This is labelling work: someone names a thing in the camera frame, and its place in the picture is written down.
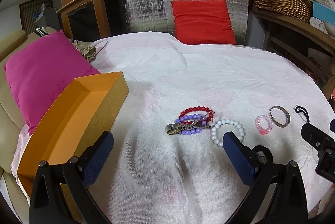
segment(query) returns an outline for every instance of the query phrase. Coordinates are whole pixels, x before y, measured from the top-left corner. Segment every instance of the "pillow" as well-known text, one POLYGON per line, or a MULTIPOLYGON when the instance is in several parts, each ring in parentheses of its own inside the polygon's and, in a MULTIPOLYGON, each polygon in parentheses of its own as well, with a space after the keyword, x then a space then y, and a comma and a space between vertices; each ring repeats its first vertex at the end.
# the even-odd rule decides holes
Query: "pillow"
POLYGON ((73 79, 100 74, 63 31, 39 38, 4 65, 7 82, 32 135, 36 126, 73 79))
POLYGON ((175 34, 180 42, 236 44, 225 0, 173 0, 171 3, 175 34))

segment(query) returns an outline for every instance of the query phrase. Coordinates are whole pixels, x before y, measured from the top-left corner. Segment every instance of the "white blanket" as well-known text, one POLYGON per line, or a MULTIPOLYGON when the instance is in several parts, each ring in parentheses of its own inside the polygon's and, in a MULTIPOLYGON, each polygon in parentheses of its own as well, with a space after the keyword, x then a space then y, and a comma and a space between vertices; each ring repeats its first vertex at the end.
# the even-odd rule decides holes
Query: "white blanket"
MULTIPOLYGON (((314 171, 317 152, 301 138, 304 121, 294 107, 305 107, 311 123, 333 137, 329 123, 335 115, 313 80, 288 60, 249 47, 187 46, 157 32, 106 41, 92 65, 102 73, 123 71, 130 89, 111 129, 114 149, 90 187, 112 223, 224 223, 242 201, 248 187, 209 130, 166 134, 165 126, 193 106, 212 108, 214 121, 239 121, 244 145, 268 147, 275 163, 295 160, 309 210, 330 187, 314 171), (261 135, 255 118, 274 105, 284 107, 291 122, 261 135)), ((220 138, 226 131, 236 129, 222 126, 220 138)))

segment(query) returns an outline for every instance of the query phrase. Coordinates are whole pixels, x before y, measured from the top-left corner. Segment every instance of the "screw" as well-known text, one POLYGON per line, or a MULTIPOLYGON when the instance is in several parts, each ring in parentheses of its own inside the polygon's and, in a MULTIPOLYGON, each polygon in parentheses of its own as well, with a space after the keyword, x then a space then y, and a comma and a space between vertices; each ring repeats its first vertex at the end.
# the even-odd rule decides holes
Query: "screw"
POLYGON ((268 159, 266 159, 264 156, 259 157, 258 160, 259 160, 262 164, 266 164, 266 163, 268 162, 268 159))
POLYGON ((39 167, 43 167, 46 165, 46 161, 45 160, 41 160, 41 162, 39 163, 39 167))
POLYGON ((74 164, 74 163, 78 162, 78 159, 79 158, 77 156, 73 156, 73 157, 70 158, 69 162, 70 162, 70 164, 74 164))
POLYGON ((290 161, 290 164, 291 164, 292 167, 297 167, 298 166, 298 164, 296 163, 296 161, 290 161))

